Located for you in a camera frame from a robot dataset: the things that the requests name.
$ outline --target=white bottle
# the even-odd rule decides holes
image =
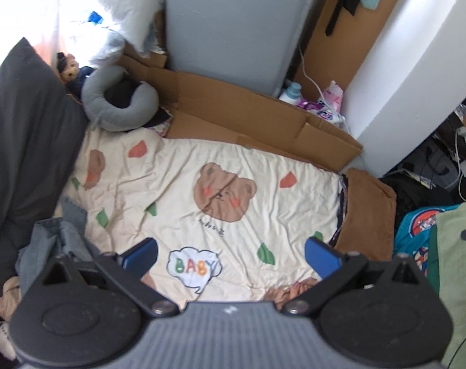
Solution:
[[[301,85],[293,82],[288,88],[284,89],[279,99],[285,103],[296,105],[301,102]]]

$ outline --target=bear print blanket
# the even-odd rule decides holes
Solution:
[[[191,300],[260,300],[317,278],[307,238],[337,230],[341,179],[279,155],[149,129],[88,131],[65,193],[88,211],[86,237],[122,253],[146,237],[158,259],[145,282]]]

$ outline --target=gray neck pillow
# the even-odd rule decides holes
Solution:
[[[159,108],[159,97],[154,87],[146,82],[136,88],[127,108],[111,105],[104,93],[121,82],[125,69],[112,65],[94,71],[84,82],[81,100],[92,126],[100,126],[109,132],[137,129],[147,123]]]

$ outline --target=speech bubble print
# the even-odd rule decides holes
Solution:
[[[195,293],[201,294],[211,278],[219,276],[222,264],[215,252],[183,247],[170,252],[166,269],[170,275],[178,277],[185,287],[195,288]]]

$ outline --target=gray refrigerator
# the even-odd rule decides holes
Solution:
[[[278,96],[314,0],[166,0],[170,68]]]

